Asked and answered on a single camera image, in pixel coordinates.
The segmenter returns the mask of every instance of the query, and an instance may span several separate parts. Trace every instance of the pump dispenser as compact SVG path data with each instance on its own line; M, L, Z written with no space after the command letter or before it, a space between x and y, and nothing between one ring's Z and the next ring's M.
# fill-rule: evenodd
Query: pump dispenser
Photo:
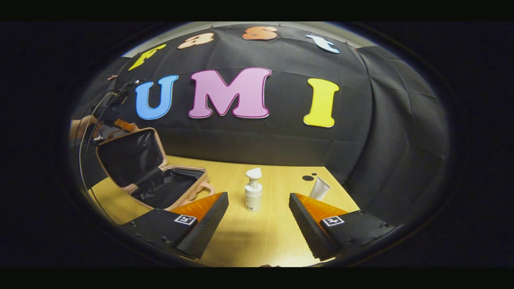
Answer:
M249 183L245 185L245 204L250 212L257 212L261 208L262 185L259 179L262 177L261 168L252 169L246 172Z

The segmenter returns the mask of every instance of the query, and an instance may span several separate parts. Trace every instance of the suitcase lid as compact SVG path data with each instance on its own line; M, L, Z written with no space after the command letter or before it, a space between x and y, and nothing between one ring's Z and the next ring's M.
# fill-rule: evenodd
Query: suitcase lid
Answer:
M154 128L136 130L110 139L96 148L105 173L126 189L147 174L166 166L166 153Z

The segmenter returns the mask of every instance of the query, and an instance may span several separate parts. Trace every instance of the pink letter m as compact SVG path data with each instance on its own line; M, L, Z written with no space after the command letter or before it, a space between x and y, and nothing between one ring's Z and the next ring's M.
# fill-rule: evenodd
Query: pink letter m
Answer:
M227 85L215 70L200 71L191 76L196 81L193 109L189 111L192 118L206 118L212 115L207 107L207 98L211 100L219 115L227 114L230 105L239 96L239 103L232 113L242 118L264 118L269 110L264 107L264 82L271 75L267 68L252 67L241 71Z

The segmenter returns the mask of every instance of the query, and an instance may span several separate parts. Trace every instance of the wooden table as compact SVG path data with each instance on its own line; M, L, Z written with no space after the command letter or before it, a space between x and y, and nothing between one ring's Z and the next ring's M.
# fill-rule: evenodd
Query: wooden table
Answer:
M203 167L216 192L228 192L229 206L201 260L217 267L311 266L320 263L310 252L289 210L289 194L309 195L315 181L304 175L316 173L331 189L323 202L347 212L359 210L357 204L325 167L258 166L168 156L168 164ZM246 171L260 167L263 185L261 209L245 208ZM114 222L124 224L145 214L139 205L107 178L92 188L96 199ZM207 191L198 194L205 197Z

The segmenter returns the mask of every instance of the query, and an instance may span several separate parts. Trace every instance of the blue letter u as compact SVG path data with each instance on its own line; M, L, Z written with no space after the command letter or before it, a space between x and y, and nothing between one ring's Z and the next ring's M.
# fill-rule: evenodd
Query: blue letter u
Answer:
M171 108L171 91L173 82L178 79L178 75L170 75L161 78L157 83L161 85L161 99L158 107L148 106L148 92L153 82L146 82L136 87L136 112L142 119L158 119L164 116Z

